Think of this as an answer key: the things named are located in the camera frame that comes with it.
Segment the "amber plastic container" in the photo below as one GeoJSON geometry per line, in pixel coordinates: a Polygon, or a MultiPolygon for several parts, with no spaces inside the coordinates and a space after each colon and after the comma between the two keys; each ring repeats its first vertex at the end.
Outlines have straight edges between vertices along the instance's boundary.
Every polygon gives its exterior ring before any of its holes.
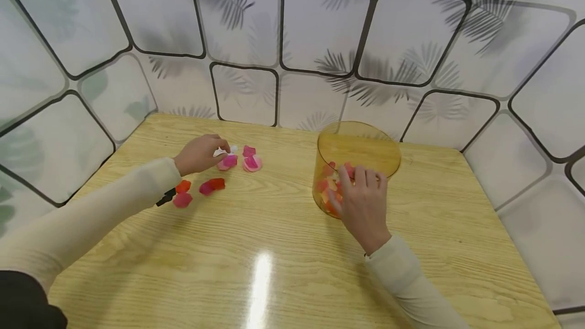
{"type": "Polygon", "coordinates": [[[384,173],[388,180],[400,166],[397,143],[381,130],[356,121],[335,122],[324,128],[317,139],[317,157],[313,175],[313,199],[323,212],[339,218],[329,201],[332,190],[343,201],[338,169],[349,171],[357,165],[384,173]]]}

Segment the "rose petal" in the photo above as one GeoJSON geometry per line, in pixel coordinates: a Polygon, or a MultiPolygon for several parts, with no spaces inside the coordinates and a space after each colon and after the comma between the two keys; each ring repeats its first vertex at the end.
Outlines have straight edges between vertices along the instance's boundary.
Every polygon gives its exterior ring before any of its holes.
{"type": "Polygon", "coordinates": [[[209,182],[205,182],[199,186],[199,193],[203,195],[210,195],[213,193],[213,187],[209,182]]]}
{"type": "Polygon", "coordinates": [[[214,190],[225,189],[225,179],[223,178],[209,179],[206,183],[209,183],[214,190]]]}
{"type": "Polygon", "coordinates": [[[242,166],[247,172],[257,172],[262,169],[262,159],[258,155],[245,157],[242,166]]]}
{"type": "Polygon", "coordinates": [[[178,194],[175,197],[175,199],[173,200],[173,203],[179,209],[184,209],[185,207],[189,206],[189,203],[191,203],[191,201],[193,201],[192,195],[189,193],[183,192],[183,193],[178,194]]]}
{"type": "Polygon", "coordinates": [[[255,155],[255,148],[251,148],[248,145],[244,145],[244,151],[242,152],[244,157],[254,156],[255,155]]]}
{"type": "Polygon", "coordinates": [[[230,167],[230,168],[235,167],[236,165],[238,165],[238,156],[237,155],[228,155],[228,156],[224,157],[222,162],[226,167],[230,167]]]}
{"type": "Polygon", "coordinates": [[[185,193],[188,192],[189,189],[191,189],[191,182],[184,179],[181,180],[181,183],[177,184],[175,187],[175,191],[177,191],[177,193],[185,193]]]}

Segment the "pink petal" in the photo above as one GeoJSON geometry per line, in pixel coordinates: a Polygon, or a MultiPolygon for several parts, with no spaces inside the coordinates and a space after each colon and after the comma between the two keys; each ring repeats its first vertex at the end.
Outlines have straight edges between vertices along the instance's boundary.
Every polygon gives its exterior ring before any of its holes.
{"type": "Polygon", "coordinates": [[[254,155],[253,156],[246,157],[244,159],[244,163],[246,163],[246,166],[248,168],[250,168],[251,170],[252,169],[255,169],[255,168],[258,168],[258,164],[255,162],[254,155]]]}
{"type": "Polygon", "coordinates": [[[262,159],[258,155],[245,157],[242,167],[247,172],[257,172],[262,169],[262,159]]]}
{"type": "Polygon", "coordinates": [[[236,165],[238,165],[238,156],[237,155],[228,155],[228,156],[224,157],[222,162],[226,167],[230,167],[230,168],[235,167],[236,165]]]}
{"type": "Polygon", "coordinates": [[[213,193],[213,191],[213,186],[209,182],[205,182],[199,187],[199,193],[203,195],[210,195],[213,193]]]}
{"type": "Polygon", "coordinates": [[[255,148],[250,148],[248,145],[244,145],[244,151],[242,152],[244,157],[255,155],[255,148]]]}
{"type": "Polygon", "coordinates": [[[175,196],[173,203],[179,209],[184,209],[185,207],[189,206],[189,203],[193,201],[193,197],[191,194],[183,192],[175,196]]]}

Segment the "cream sleeve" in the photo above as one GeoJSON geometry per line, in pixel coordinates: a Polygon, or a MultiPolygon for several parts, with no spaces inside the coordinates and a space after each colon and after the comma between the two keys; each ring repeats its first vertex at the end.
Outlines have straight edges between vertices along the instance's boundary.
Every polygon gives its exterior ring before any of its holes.
{"type": "Polygon", "coordinates": [[[416,329],[469,328],[446,298],[424,276],[407,243],[393,235],[366,256],[370,270],[392,294],[416,329]]]}
{"type": "Polygon", "coordinates": [[[23,272],[45,292],[116,225],[153,206],[181,181],[169,157],[154,160],[0,240],[0,271],[23,272]]]}

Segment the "finger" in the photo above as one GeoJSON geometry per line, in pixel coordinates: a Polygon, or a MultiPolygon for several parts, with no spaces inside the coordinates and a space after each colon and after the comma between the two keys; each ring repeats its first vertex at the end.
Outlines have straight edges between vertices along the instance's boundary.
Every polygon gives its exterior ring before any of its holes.
{"type": "Polygon", "coordinates": [[[331,205],[333,206],[333,208],[335,209],[335,211],[337,211],[338,215],[341,216],[343,210],[341,208],[341,205],[339,204],[339,202],[337,202],[337,199],[335,199],[335,196],[333,194],[333,191],[331,190],[331,188],[327,188],[329,196],[330,196],[330,202],[331,205]]]}
{"type": "Polygon", "coordinates": [[[386,192],[388,192],[388,179],[381,172],[376,172],[376,176],[378,177],[378,180],[379,180],[378,183],[380,184],[380,186],[379,186],[380,191],[383,194],[386,194],[386,192]]]}
{"type": "Polygon", "coordinates": [[[220,155],[218,155],[218,156],[214,156],[214,157],[213,157],[213,160],[214,160],[213,162],[214,162],[215,164],[217,164],[217,163],[219,163],[221,160],[224,160],[224,159],[226,159],[226,157],[227,157],[227,156],[228,156],[228,155],[227,155],[227,153],[224,153],[224,152],[223,152],[223,153],[221,153],[221,154],[220,154],[220,155]]]}
{"type": "Polygon", "coordinates": [[[341,187],[345,191],[349,191],[351,188],[351,180],[349,178],[349,174],[347,174],[347,169],[342,165],[338,171],[339,180],[341,180],[341,187]]]}
{"type": "Polygon", "coordinates": [[[368,188],[378,189],[378,178],[373,170],[366,170],[366,184],[368,188]]]}
{"type": "Polygon", "coordinates": [[[355,167],[355,185],[358,187],[366,187],[366,170],[362,165],[355,167]]]}
{"type": "Polygon", "coordinates": [[[222,150],[226,150],[227,152],[232,152],[230,149],[230,144],[228,144],[227,140],[222,138],[218,138],[215,140],[215,148],[221,148],[222,150]]]}

